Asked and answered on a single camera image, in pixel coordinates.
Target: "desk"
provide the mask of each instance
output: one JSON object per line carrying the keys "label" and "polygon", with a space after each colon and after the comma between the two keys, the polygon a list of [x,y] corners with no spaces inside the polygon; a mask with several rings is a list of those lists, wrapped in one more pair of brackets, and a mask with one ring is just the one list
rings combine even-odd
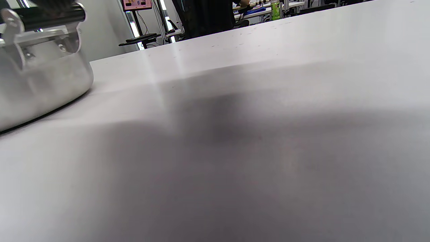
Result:
{"label": "desk", "polygon": [[427,241],[427,9],[92,62],[88,95],[0,138],[0,241]]}
{"label": "desk", "polygon": [[[289,4],[289,8],[295,8],[295,7],[303,6],[304,4],[305,4],[305,2],[292,2]],[[252,14],[245,15],[243,17],[243,19],[250,19],[250,18],[259,17],[259,16],[263,16],[263,15],[272,13],[272,8],[270,7],[270,3],[266,3],[263,6],[266,8],[265,11],[255,12]],[[234,18],[236,21],[239,20],[240,14],[235,14]]]}

